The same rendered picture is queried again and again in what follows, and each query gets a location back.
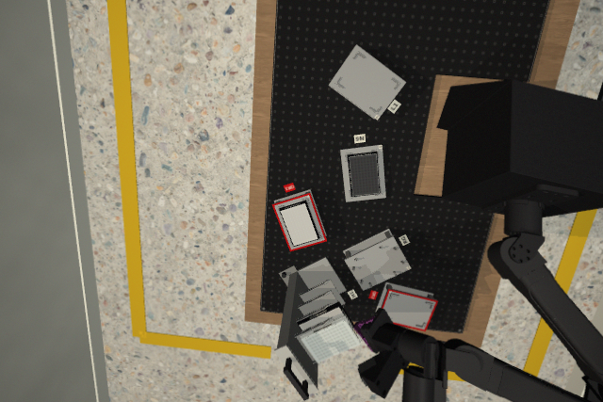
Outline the white microplate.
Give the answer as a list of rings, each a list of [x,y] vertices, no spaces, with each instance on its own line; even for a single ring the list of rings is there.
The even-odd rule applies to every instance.
[[[362,343],[362,339],[345,314],[300,335],[300,337],[317,363],[355,348]]]

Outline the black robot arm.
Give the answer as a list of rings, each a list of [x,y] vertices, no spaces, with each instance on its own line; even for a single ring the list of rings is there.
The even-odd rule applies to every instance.
[[[399,332],[381,326],[371,338],[380,353],[358,365],[370,391],[385,399],[402,369],[402,402],[447,402],[450,371],[512,402],[603,402],[603,336],[559,286],[538,251],[545,242],[545,207],[578,197],[577,190],[534,185],[488,202],[481,210],[504,215],[508,235],[488,248],[489,262],[528,300],[575,359],[585,375],[584,397],[460,339],[437,340],[438,345],[430,335],[406,330],[399,344],[402,359],[397,351]]]

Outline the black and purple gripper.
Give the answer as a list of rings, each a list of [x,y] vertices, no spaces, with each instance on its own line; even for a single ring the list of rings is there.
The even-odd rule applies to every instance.
[[[361,338],[367,344],[369,349],[376,354],[378,354],[379,351],[376,350],[377,348],[371,341],[371,338],[379,326],[399,332],[399,337],[397,340],[397,351],[399,356],[402,358],[399,349],[400,339],[402,334],[408,329],[394,325],[385,309],[379,308],[375,314],[375,316],[369,318],[368,320],[356,322],[353,325],[353,328],[361,336]]]

